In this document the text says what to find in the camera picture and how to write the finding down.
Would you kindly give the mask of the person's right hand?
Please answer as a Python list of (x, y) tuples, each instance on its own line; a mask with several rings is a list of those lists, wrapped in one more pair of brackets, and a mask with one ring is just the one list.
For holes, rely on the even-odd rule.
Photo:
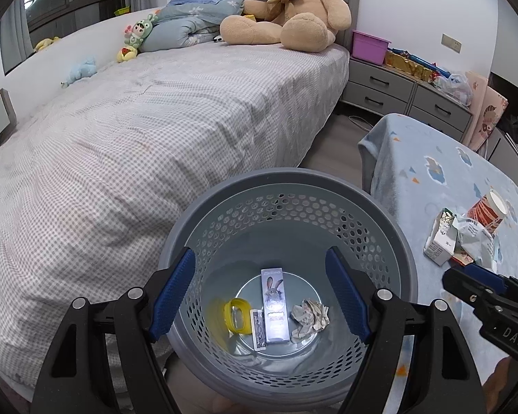
[(499, 361), (495, 366), (493, 373), (488, 377), (483, 385), (487, 411), (492, 411), (498, 402), (499, 394), (507, 382), (510, 363), (510, 357), (501, 359), (501, 361)]

